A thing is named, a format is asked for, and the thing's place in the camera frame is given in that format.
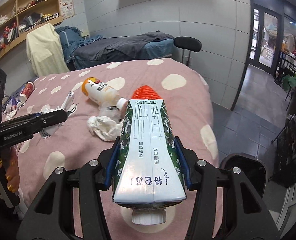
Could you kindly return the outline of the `left hand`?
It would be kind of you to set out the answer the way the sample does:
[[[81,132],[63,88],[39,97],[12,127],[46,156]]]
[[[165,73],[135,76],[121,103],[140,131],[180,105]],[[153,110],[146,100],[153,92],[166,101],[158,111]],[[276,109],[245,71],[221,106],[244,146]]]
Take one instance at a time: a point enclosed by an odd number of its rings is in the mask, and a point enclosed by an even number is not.
[[[15,193],[19,189],[20,176],[18,166],[18,156],[14,147],[6,150],[9,158],[6,160],[5,179],[7,180],[8,191]],[[2,159],[0,158],[0,168],[2,168]]]

